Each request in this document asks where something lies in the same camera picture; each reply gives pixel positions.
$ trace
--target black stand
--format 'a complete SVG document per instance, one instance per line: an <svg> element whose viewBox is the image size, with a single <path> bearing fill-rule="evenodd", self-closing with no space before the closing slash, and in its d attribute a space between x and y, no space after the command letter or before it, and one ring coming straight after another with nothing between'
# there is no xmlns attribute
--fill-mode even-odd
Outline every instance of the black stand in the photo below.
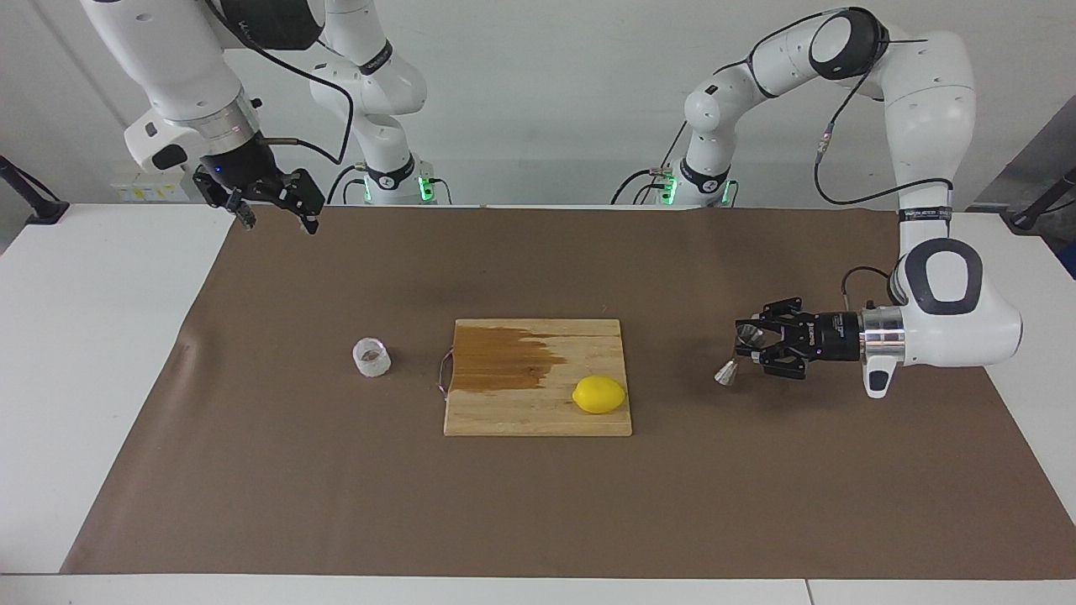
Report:
<svg viewBox="0 0 1076 605"><path fill-rule="evenodd" d="M27 225L55 225L71 206L66 201L52 201L41 197L41 194L26 182L18 168L2 155L0 155L0 177L8 181L8 184L33 209L33 214L26 220Z"/></svg>

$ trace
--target dark brown stain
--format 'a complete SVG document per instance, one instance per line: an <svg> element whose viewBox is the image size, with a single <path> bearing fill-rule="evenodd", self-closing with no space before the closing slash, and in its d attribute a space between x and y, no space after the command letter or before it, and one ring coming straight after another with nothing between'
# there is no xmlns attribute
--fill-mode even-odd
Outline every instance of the dark brown stain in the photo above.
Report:
<svg viewBox="0 0 1076 605"><path fill-rule="evenodd" d="M452 390L537 389L564 357L534 333L514 327L457 326L452 355Z"/></svg>

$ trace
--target white table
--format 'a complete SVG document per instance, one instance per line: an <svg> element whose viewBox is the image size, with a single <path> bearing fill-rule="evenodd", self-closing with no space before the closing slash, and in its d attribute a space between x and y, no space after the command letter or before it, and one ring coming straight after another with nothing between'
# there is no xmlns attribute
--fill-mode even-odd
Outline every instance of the white table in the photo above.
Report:
<svg viewBox="0 0 1076 605"><path fill-rule="evenodd" d="M0 603L1076 603L1076 580L56 576L229 224L200 206L75 206L0 256ZM1074 516L1076 282L996 216L958 215L953 235L1023 313L1020 352L989 374Z"/></svg>

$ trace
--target cable connector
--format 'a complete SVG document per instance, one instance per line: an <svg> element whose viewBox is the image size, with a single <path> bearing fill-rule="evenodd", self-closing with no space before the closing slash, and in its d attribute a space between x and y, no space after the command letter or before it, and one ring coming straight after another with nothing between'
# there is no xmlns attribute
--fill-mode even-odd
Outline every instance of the cable connector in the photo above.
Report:
<svg viewBox="0 0 1076 605"><path fill-rule="evenodd" d="M830 150L830 142L833 140L834 124L835 123L831 122L830 125L825 127L825 132L822 132L822 138L818 141L818 154L815 156L816 165L822 163L822 156Z"/></svg>

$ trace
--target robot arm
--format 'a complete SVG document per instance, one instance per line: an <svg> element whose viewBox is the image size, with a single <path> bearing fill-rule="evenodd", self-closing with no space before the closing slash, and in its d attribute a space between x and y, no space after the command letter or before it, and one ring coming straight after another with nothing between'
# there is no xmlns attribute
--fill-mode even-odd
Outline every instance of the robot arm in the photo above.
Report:
<svg viewBox="0 0 1076 605"><path fill-rule="evenodd" d="M411 153L394 115L415 113L426 102L426 82L395 53L372 0L327 0L326 46L338 58L314 74L345 88L355 100L352 133L363 149L368 199L372 203L422 203L433 199L428 164ZM348 107L339 95L311 83L310 93L341 119Z"/></svg>
<svg viewBox="0 0 1076 605"><path fill-rule="evenodd" d="M207 201L235 213L246 227L254 225L246 200L258 200L295 213L308 233L317 229L321 192L306 170L284 174L277 167L255 107L224 62L223 42L202 2L81 1L105 45L150 98L150 111L124 133L143 169L199 158L195 182ZM272 0L260 6L212 1L214 10L269 48L309 47L321 32L324 8L316 0Z"/></svg>
<svg viewBox="0 0 1076 605"><path fill-rule="evenodd" d="M759 103L817 76L886 103L886 130L900 191L901 257L894 306L807 313L798 298L737 321L736 351L767 374L804 378L813 360L861 361L872 397L886 395L897 364L981 366L1011 356L1019 312L994 290L969 245L949 237L951 182L972 140L975 84L967 53L951 32L906 42L863 9L837 9L761 42L748 58L700 84L684 105L693 129L676 169L675 203L721 197L736 145L736 122ZM833 125L826 129L820 161ZM766 344L764 333L780 335Z"/></svg>

